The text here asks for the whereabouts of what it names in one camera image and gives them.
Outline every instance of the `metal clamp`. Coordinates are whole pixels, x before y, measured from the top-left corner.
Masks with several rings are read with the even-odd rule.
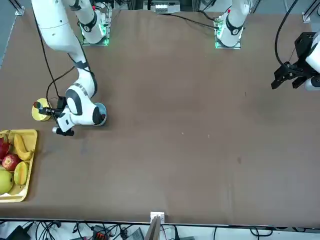
[[[16,16],[22,16],[25,13],[25,7],[22,6],[18,0],[9,0],[9,2],[14,7]]]
[[[304,23],[310,23],[310,16],[320,6],[320,0],[314,0],[310,6],[302,13]]]
[[[165,222],[164,212],[151,212],[150,217],[152,219],[148,232],[146,233],[144,240],[159,240],[161,224]]]

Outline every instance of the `floor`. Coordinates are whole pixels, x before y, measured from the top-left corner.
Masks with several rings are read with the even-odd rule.
[[[27,222],[6,222],[0,225],[0,239],[6,238],[8,235],[18,226],[26,227],[28,225]],[[31,236],[31,240],[41,239],[39,238],[43,227],[40,225],[37,231],[37,238],[36,238],[36,228],[38,223],[32,225],[29,229],[28,234]],[[112,224],[105,224],[105,227],[112,226]],[[62,223],[60,228],[56,226],[50,231],[52,236],[56,240],[78,240],[79,233],[75,232],[72,233],[75,227],[75,223],[65,222]],[[128,236],[131,235],[136,229],[141,228],[143,236],[146,236],[148,231],[147,225],[133,225],[128,229]],[[175,230],[173,226],[164,225],[163,230],[160,232],[159,240],[173,240],[175,238]],[[214,238],[214,227],[199,227],[199,226],[177,226],[178,235],[181,238],[186,237],[194,237],[195,240],[226,240],[226,239],[238,239],[238,240],[256,240],[257,237],[250,233],[248,229],[231,229],[231,228],[217,228]],[[79,231],[82,237],[88,237],[89,239],[92,236],[92,231],[85,225],[79,225]],[[270,231],[268,230],[259,230],[259,234],[267,235]],[[122,240],[119,237],[113,237],[111,240]],[[265,240],[316,240],[319,239],[319,233],[304,233],[304,232],[288,232],[288,231],[274,231],[271,236],[264,237]]]

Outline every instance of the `banana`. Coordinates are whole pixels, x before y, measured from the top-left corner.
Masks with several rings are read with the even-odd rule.
[[[18,133],[14,134],[14,147],[21,160],[28,161],[31,159],[33,152],[26,150],[22,136]]]

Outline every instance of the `black cable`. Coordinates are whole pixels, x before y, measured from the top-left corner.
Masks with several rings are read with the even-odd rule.
[[[36,226],[35,229],[35,240],[38,240],[38,228],[39,228],[40,222],[38,223],[38,225]]]
[[[294,73],[294,74],[297,74],[298,76],[304,76],[303,72],[301,71],[296,71],[296,70],[293,70],[291,69],[290,67],[288,67],[287,65],[285,65],[279,58],[279,53],[278,53],[278,40],[279,40],[279,34],[280,34],[280,31],[283,27],[283,25],[285,24],[290,12],[292,11],[292,9],[295,7],[295,5],[297,4],[299,0],[294,0],[294,2],[292,3],[291,7],[289,8],[289,10],[286,12],[282,22],[280,23],[280,26],[276,32],[276,35],[275,35],[275,41],[274,41],[274,52],[275,52],[275,57],[277,59],[277,61],[279,62],[279,64],[281,66],[283,66],[284,68],[287,69],[288,72],[290,73]]]
[[[9,0],[9,2],[12,4],[12,6],[15,8],[15,10],[18,11],[18,8],[16,7],[16,5],[11,0]]]
[[[173,227],[174,227],[174,240],[180,240],[178,228],[176,227],[176,225],[173,225]]]
[[[81,236],[81,233],[80,233],[79,228],[77,229],[77,231],[78,231],[78,234],[79,234],[80,238],[81,238],[81,239],[84,239],[84,237],[83,237],[83,236]]]
[[[107,4],[105,4],[104,2],[101,2],[105,7],[106,7],[106,9],[109,11],[109,8],[108,8],[108,6],[107,6]]]
[[[207,4],[207,6],[205,6],[205,8],[204,8],[202,11],[206,10],[210,5],[211,5],[211,7],[212,7],[213,5],[215,5],[216,1],[217,1],[217,0],[211,0],[211,1]]]
[[[204,24],[204,23],[201,23],[201,22],[198,22],[198,21],[194,21],[194,20],[189,19],[189,18],[186,18],[186,17],[184,17],[184,16],[179,16],[179,15],[174,15],[174,14],[171,14],[171,15],[169,15],[169,16],[181,18],[181,19],[190,21],[190,22],[192,22],[192,23],[194,23],[194,24],[198,24],[198,25],[200,25],[200,26],[204,26],[204,27],[208,27],[208,28],[212,28],[212,29],[219,29],[217,26],[212,26],[212,25]]]
[[[260,234],[259,231],[258,231],[258,229],[257,229],[255,226],[253,226],[253,228],[256,230],[256,233],[254,233],[254,232],[252,231],[252,229],[250,229],[250,233],[251,233],[253,236],[257,237],[258,240],[259,240],[260,237],[261,237],[261,238],[270,237],[270,236],[274,233],[274,231],[271,229],[271,230],[270,230],[270,233],[268,233],[268,234]]]
[[[151,10],[151,0],[148,0],[146,7],[148,10]]]
[[[167,239],[167,235],[166,235],[166,231],[165,231],[165,229],[164,229],[164,226],[161,225],[161,228],[162,228],[162,230],[163,230],[163,234],[164,234],[165,240],[168,240],[168,239]]]
[[[51,232],[50,232],[50,228],[52,228],[52,226],[54,225],[54,223],[53,223],[53,222],[50,222],[50,223],[47,225],[47,223],[44,221],[43,223],[41,222],[40,224],[44,227],[44,229],[43,229],[43,231],[42,231],[42,233],[41,233],[41,235],[40,235],[40,240],[41,240],[42,234],[43,234],[42,240],[44,240],[45,238],[48,239],[48,234],[49,234],[51,240],[56,240],[56,239],[54,238],[54,236],[53,236],[53,235],[51,234]]]
[[[41,48],[42,48],[45,64],[46,64],[46,67],[48,68],[48,71],[50,73],[50,77],[51,77],[52,81],[54,81],[54,76],[52,75],[51,69],[49,67],[49,63],[48,63],[48,59],[47,59],[47,55],[46,55],[46,50],[45,50],[45,46],[44,46],[44,41],[43,41],[41,33],[40,33],[40,29],[38,26],[38,21],[36,19],[35,11],[32,10],[32,13],[33,13],[34,21],[35,21],[36,30],[37,30],[39,38],[40,38],[40,43],[41,43]],[[60,98],[60,95],[58,93],[58,89],[57,89],[57,86],[55,83],[54,83],[54,87],[55,87],[56,95]]]
[[[130,228],[130,227],[132,227],[132,226],[133,226],[133,224],[125,227],[124,229],[121,229],[121,228],[120,228],[120,233],[119,233],[117,236],[115,236],[112,240],[117,239],[117,237],[119,237],[119,236],[121,235],[122,231],[125,231],[125,230],[127,230],[128,228]]]
[[[121,231],[120,225],[117,225],[116,228],[115,228],[114,234],[112,234],[112,232],[111,232],[112,229],[109,231],[109,232],[110,232],[109,237],[113,238],[113,237],[117,234],[117,232],[118,232],[118,227],[120,228],[120,231]]]
[[[216,240],[216,232],[217,232],[217,227],[214,229],[213,239],[212,240]]]
[[[53,117],[53,119],[55,120],[55,123],[56,123],[57,125],[59,125],[59,124],[58,124],[58,120],[57,120],[56,116],[53,115],[53,113],[52,113],[52,108],[51,108],[51,106],[50,106],[50,104],[49,104],[49,100],[48,100],[49,89],[50,89],[50,87],[51,87],[52,84],[55,84],[55,82],[56,82],[57,80],[63,78],[65,75],[67,75],[68,73],[70,73],[74,68],[75,68],[75,66],[71,67],[68,71],[66,71],[66,72],[63,73],[62,75],[58,76],[56,79],[54,79],[52,82],[50,82],[50,84],[48,85],[48,87],[47,87],[47,89],[46,89],[45,98],[46,98],[46,101],[48,102],[48,107],[49,107],[49,109],[50,109],[51,116]]]
[[[45,234],[45,238],[48,239],[48,233],[49,233],[50,239],[51,239],[51,240],[56,240],[56,239],[54,238],[54,236],[53,236],[53,235],[51,234],[51,232],[50,232],[50,229],[53,227],[54,224],[51,222],[51,223],[49,223],[48,226],[47,226],[46,223],[44,223],[44,225],[47,227],[47,231],[46,231],[46,234]]]
[[[290,56],[290,58],[289,58],[288,62],[290,62],[290,60],[291,60],[292,56],[294,55],[295,50],[296,50],[296,47],[294,47],[294,49],[293,49],[293,51],[292,51],[292,53],[291,53],[291,56]]]
[[[214,21],[216,18],[215,17],[209,17],[204,11],[202,10],[199,10],[198,11],[199,13],[202,13],[207,19],[211,20],[211,21]]]
[[[19,6],[19,8],[22,9],[22,6],[20,5],[20,3],[19,3],[17,0],[14,0],[14,1],[15,1],[15,3]]]
[[[225,10],[224,13],[226,13],[231,7],[232,7],[232,5],[231,5],[230,7],[228,7],[228,8]]]
[[[66,71],[66,72],[63,73],[62,75],[58,76],[56,79],[54,79],[54,81],[57,81],[57,80],[63,78],[65,75],[67,75],[68,73],[70,73],[73,69],[75,69],[75,66],[71,67],[68,71]]]

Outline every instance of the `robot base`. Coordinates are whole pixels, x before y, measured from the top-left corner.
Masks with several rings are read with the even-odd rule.
[[[112,8],[110,7],[106,13],[101,13],[103,17],[103,24],[100,24],[100,31],[105,35],[101,41],[97,43],[89,43],[84,34],[82,33],[82,40],[80,41],[83,46],[108,46],[110,41],[110,28],[111,28],[111,20],[112,20]]]
[[[239,40],[238,43],[233,47],[225,46],[220,42],[217,36],[221,33],[221,28],[223,27],[223,25],[224,24],[223,22],[221,22],[220,18],[214,21],[214,26],[219,27],[219,29],[214,29],[214,47],[216,49],[241,49],[241,40]]]

